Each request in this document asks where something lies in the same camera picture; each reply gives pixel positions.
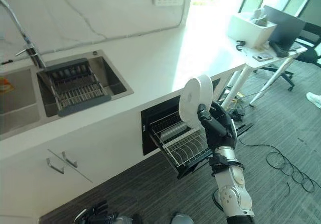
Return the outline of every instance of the cabinet handle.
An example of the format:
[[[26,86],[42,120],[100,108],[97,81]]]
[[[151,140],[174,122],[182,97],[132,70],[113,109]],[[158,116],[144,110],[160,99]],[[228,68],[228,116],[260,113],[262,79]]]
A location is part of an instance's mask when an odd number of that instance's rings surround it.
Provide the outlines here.
[[[62,157],[64,158],[65,161],[67,161],[69,164],[71,164],[73,167],[77,168],[78,167],[78,164],[77,164],[77,161],[75,162],[72,162],[71,160],[69,160],[66,156],[66,152],[63,151],[61,152],[62,153]]]
[[[62,167],[61,169],[58,169],[56,166],[53,166],[53,165],[50,163],[50,159],[49,159],[49,158],[47,158],[47,165],[48,165],[50,168],[54,169],[55,171],[58,171],[60,174],[65,174],[65,168]]]

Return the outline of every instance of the floor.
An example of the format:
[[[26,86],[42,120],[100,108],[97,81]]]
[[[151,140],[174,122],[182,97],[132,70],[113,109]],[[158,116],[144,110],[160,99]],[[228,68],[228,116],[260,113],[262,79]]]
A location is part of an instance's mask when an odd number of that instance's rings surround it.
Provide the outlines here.
[[[249,145],[274,145],[301,171],[321,184],[321,109],[308,102],[308,91],[321,94],[321,69],[294,62],[290,71],[296,83],[292,92],[278,79],[255,107],[246,107],[244,122],[254,126],[241,140]],[[253,73],[242,93],[260,90],[272,73]],[[236,154],[245,165],[246,188],[253,201],[256,223],[321,223],[321,189],[307,193],[291,177],[270,167],[269,147],[238,143]],[[161,153],[133,166],[41,218],[41,223],[72,223],[84,208],[107,199],[110,211],[131,216],[139,213],[144,223],[169,223],[175,211],[189,214],[195,223],[226,223],[211,200],[217,188],[211,169],[203,166],[177,180]]]

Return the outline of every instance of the marble backsplash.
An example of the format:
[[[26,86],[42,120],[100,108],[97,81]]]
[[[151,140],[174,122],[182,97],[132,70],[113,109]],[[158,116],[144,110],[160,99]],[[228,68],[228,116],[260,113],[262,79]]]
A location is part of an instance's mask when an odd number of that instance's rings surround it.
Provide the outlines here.
[[[152,0],[7,0],[40,52],[177,25],[184,6],[156,7]],[[24,41],[0,8],[0,61],[15,60]]]

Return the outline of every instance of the white plate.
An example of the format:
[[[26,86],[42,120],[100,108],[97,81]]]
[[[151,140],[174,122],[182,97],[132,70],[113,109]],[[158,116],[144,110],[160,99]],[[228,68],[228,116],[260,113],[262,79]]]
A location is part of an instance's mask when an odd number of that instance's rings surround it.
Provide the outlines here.
[[[179,104],[181,119],[190,127],[197,128],[201,122],[197,117],[198,106],[202,103],[210,110],[213,100],[213,85],[207,75],[189,80],[182,92]]]

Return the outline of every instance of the cabinet door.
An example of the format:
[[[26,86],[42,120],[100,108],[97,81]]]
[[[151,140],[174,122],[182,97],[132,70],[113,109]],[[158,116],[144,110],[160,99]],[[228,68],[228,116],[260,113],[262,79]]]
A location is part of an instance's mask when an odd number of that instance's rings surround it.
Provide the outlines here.
[[[98,185],[143,160],[140,113],[129,111],[54,140],[54,153],[77,161],[79,170]]]
[[[53,166],[64,174],[50,168]],[[47,149],[32,149],[0,163],[0,214],[38,218],[90,188],[92,184]]]

